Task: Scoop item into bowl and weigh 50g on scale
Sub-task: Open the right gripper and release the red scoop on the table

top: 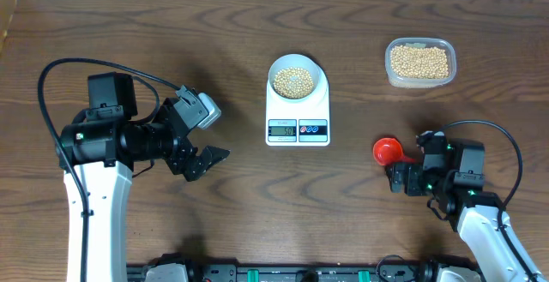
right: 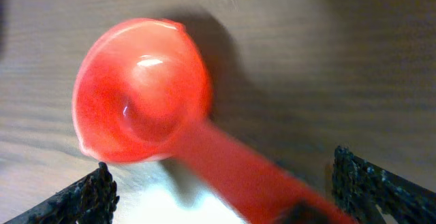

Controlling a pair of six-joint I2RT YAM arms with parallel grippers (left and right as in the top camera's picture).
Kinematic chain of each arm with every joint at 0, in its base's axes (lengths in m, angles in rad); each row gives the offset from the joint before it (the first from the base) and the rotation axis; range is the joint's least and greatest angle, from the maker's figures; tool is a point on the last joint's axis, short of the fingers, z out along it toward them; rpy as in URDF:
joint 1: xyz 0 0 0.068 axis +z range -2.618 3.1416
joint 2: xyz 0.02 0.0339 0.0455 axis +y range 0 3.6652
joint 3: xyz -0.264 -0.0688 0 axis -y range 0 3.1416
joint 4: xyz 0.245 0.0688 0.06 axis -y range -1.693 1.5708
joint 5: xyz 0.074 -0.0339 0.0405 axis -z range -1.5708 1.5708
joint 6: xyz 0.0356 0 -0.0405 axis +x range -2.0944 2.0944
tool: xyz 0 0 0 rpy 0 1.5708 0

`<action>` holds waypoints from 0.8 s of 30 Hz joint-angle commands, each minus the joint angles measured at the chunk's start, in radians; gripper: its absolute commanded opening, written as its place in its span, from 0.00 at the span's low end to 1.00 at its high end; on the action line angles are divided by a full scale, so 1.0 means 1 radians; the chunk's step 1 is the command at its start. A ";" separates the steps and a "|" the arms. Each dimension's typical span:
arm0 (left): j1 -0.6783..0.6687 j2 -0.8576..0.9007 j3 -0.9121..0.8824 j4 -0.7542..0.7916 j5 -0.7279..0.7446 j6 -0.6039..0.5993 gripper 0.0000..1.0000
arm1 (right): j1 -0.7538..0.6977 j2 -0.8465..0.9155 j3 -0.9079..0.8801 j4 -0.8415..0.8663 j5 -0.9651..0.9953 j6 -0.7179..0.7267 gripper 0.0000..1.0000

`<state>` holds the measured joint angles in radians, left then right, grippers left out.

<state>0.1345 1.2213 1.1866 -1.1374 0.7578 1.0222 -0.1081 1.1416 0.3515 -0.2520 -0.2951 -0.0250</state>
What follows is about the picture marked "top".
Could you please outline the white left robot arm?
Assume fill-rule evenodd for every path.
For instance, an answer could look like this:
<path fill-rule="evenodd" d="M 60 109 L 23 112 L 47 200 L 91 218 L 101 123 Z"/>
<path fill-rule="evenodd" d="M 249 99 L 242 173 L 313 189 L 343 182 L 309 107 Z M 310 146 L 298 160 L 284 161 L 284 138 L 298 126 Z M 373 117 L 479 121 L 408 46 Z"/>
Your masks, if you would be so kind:
<path fill-rule="evenodd" d="M 229 155 L 226 149 L 194 147 L 188 135 L 221 115 L 206 94 L 181 87 L 136 121 L 134 77 L 122 73 L 87 79 L 89 107 L 65 126 L 61 162 L 69 199 L 69 281 L 125 281 L 125 218 L 134 164 L 162 159 L 188 182 Z"/>

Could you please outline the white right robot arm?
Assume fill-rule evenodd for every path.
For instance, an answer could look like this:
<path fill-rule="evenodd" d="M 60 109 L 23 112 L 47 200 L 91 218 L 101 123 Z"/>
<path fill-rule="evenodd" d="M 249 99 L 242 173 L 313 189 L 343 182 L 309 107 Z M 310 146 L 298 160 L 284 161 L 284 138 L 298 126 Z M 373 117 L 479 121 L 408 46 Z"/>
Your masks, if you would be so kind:
<path fill-rule="evenodd" d="M 485 146 L 432 131 L 418 136 L 417 143 L 421 161 L 405 156 L 395 139 L 375 154 L 390 190 L 426 196 L 427 207 L 470 248 L 485 280 L 545 281 L 520 243 L 504 202 L 484 191 Z"/>

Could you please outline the grey round bowl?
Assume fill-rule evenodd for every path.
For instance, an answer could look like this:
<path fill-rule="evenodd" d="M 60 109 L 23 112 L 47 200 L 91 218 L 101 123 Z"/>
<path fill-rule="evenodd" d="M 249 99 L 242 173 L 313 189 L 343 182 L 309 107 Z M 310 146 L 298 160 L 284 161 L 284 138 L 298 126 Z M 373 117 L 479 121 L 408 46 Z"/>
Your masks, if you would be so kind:
<path fill-rule="evenodd" d="M 312 91 L 312 93 L 317 89 L 321 81 L 321 68 L 312 59 L 300 54 L 288 54 L 282 56 L 271 65 L 268 72 L 268 85 L 271 89 L 274 90 L 273 80 L 275 78 L 275 74 L 281 69 L 286 69 L 290 67 L 299 67 L 308 70 L 311 73 L 314 82 L 314 90 Z"/>

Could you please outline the red plastic measuring scoop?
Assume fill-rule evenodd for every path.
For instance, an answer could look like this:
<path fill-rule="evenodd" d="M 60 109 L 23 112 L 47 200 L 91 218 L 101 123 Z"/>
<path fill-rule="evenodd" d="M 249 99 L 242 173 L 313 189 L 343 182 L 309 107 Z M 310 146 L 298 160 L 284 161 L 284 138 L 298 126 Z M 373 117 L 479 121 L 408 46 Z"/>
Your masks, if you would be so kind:
<path fill-rule="evenodd" d="M 396 138 L 381 138 L 372 148 L 374 160 L 381 166 L 396 162 L 415 163 L 416 160 L 405 155 L 401 143 Z"/>

